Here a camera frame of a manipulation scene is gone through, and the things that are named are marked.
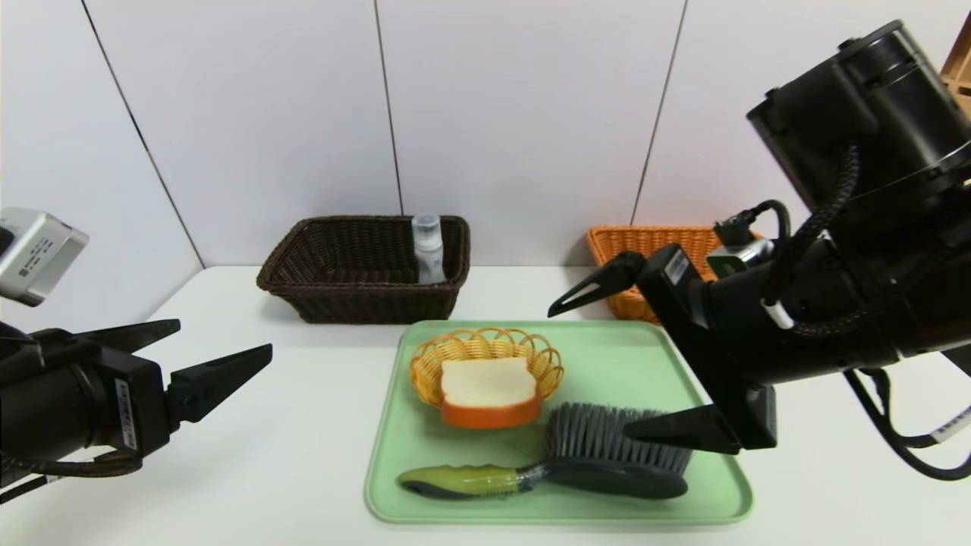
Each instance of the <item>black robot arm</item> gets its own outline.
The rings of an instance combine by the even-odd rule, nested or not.
[[[270,345],[172,373],[132,353],[179,331],[156,321],[73,334],[26,335],[0,323],[0,503],[51,477],[111,477],[142,467],[180,422],[197,423],[273,357]],[[59,459],[92,446],[114,451],[87,462]]]
[[[770,257],[714,282],[677,244],[624,253],[604,267],[623,273],[584,281],[600,297],[636,284],[713,401],[625,432],[722,453],[775,447],[772,385],[844,373],[905,462],[937,479],[971,474],[971,458],[938,469],[908,451],[971,423],[971,407],[901,436],[880,369],[940,351],[971,375],[971,122],[900,21],[769,91],[749,120],[812,216]],[[588,303],[568,297],[550,314]]]

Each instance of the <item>scrub brush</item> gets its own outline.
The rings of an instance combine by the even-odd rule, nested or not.
[[[429,466],[398,476],[398,483],[433,498],[467,499],[532,491],[540,482],[640,498],[687,492],[692,450],[631,440],[623,426],[664,412],[565,403],[550,413],[543,461],[522,468]]]

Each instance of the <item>gray bristles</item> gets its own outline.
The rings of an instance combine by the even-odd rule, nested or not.
[[[584,457],[653,464],[678,474],[685,472],[691,450],[638,442],[623,435],[623,426],[665,412],[565,403],[550,413],[548,457]]]

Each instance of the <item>brush handle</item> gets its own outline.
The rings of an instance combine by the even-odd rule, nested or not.
[[[465,499],[514,495],[532,489],[516,468],[485,466],[428,466],[398,476],[405,489],[432,498]]]

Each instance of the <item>white bottle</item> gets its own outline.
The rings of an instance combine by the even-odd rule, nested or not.
[[[435,215],[412,218],[412,236],[415,238],[415,258],[419,261],[419,284],[444,283],[442,223],[439,218]]]

